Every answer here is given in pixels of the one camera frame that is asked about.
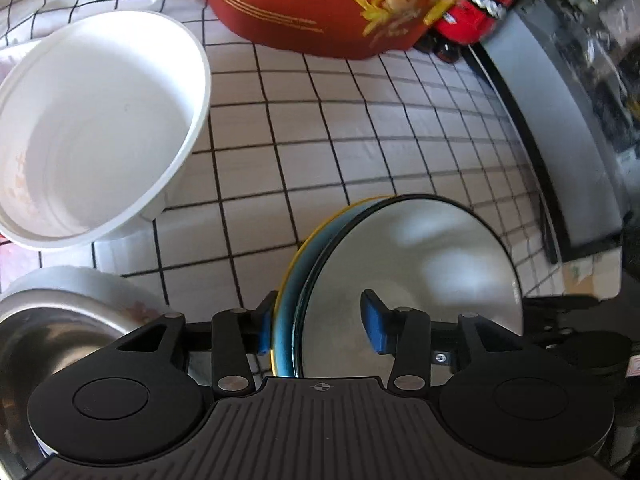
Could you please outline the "red black waka bottle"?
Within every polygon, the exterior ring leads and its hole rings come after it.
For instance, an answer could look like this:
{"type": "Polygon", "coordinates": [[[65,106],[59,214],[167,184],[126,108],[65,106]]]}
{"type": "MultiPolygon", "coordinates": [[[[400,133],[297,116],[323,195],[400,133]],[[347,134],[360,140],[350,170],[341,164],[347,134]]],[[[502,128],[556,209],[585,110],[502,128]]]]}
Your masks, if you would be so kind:
{"type": "Polygon", "coordinates": [[[446,63],[457,62],[461,49],[488,37],[518,0],[438,0],[427,13],[427,31],[414,47],[446,63]]]}

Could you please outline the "large white plastic bowl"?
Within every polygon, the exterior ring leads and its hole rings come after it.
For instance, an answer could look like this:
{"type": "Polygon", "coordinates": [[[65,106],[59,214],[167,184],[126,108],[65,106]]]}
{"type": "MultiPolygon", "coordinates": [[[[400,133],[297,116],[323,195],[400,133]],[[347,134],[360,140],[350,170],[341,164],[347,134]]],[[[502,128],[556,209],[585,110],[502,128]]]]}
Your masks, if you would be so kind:
{"type": "Polygon", "coordinates": [[[83,18],[1,85],[1,232],[53,252],[157,218],[208,117],[201,41],[150,11],[83,18]]]}

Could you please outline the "floral white ceramic bowl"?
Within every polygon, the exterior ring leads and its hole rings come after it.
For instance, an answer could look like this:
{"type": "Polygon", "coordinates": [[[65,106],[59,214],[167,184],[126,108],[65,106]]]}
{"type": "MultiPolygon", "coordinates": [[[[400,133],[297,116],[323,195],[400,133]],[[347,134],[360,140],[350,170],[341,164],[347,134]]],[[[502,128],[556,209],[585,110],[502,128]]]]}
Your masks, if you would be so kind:
{"type": "Polygon", "coordinates": [[[169,312],[124,278],[78,266],[29,272],[1,295],[1,321],[77,321],[119,337],[169,312]]]}

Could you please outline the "grey metal appliance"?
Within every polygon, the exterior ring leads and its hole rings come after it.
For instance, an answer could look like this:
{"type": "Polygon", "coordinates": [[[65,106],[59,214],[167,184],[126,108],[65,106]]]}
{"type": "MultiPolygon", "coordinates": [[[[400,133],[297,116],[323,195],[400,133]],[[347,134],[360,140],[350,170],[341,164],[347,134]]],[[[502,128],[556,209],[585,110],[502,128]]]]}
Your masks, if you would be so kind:
{"type": "Polygon", "coordinates": [[[522,138],[551,262],[639,232],[639,0],[518,0],[473,54],[522,138]]]}

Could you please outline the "white black checkered tablecloth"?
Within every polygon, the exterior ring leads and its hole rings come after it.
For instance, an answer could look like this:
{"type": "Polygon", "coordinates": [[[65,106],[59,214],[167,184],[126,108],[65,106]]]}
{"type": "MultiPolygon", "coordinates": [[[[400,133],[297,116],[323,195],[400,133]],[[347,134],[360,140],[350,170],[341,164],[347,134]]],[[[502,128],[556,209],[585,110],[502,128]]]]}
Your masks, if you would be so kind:
{"type": "Polygon", "coordinates": [[[106,11],[181,22],[212,69],[210,116],[160,216],[119,240],[59,252],[1,245],[1,285],[74,266],[126,278],[193,321],[253,307],[296,250],[369,197],[433,194],[469,207],[510,252],[521,292],[563,290],[542,250],[538,190],[512,120],[467,62],[417,50],[318,58],[241,38],[207,0],[1,0],[1,67],[106,11]]]}

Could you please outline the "blue plate yellow rim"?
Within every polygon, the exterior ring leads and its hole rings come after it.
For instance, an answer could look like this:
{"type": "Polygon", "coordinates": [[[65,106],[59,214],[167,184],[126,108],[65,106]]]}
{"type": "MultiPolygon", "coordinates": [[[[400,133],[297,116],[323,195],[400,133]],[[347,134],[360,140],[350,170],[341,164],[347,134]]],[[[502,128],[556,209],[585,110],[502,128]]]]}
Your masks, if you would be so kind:
{"type": "Polygon", "coordinates": [[[274,376],[294,376],[292,344],[297,304],[311,269],[323,249],[357,214],[387,197],[368,197],[337,211],[319,224],[299,247],[284,274],[273,307],[270,363],[274,376]]]}

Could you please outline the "stainless steel bowl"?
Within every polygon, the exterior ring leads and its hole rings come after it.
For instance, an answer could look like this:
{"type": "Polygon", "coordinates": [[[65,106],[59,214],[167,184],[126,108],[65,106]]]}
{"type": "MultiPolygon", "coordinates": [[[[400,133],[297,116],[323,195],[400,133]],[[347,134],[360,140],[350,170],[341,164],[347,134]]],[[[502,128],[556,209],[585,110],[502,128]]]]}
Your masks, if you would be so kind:
{"type": "Polygon", "coordinates": [[[142,323],[90,298],[68,302],[14,295],[1,303],[1,477],[21,479],[43,454],[27,404],[45,379],[142,323]]]}

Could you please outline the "blue enamel bowl black rim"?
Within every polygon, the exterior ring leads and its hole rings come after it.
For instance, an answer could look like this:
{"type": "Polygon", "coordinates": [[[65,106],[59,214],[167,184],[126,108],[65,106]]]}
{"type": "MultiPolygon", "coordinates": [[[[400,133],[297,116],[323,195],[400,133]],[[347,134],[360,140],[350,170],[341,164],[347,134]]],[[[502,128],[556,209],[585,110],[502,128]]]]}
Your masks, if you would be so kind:
{"type": "Polygon", "coordinates": [[[360,321],[365,289],[435,322],[473,312],[524,330],[520,280],[494,230],[451,200],[394,196],[350,220],[311,269],[294,318],[294,377],[387,378],[393,360],[373,350],[360,321]]]}

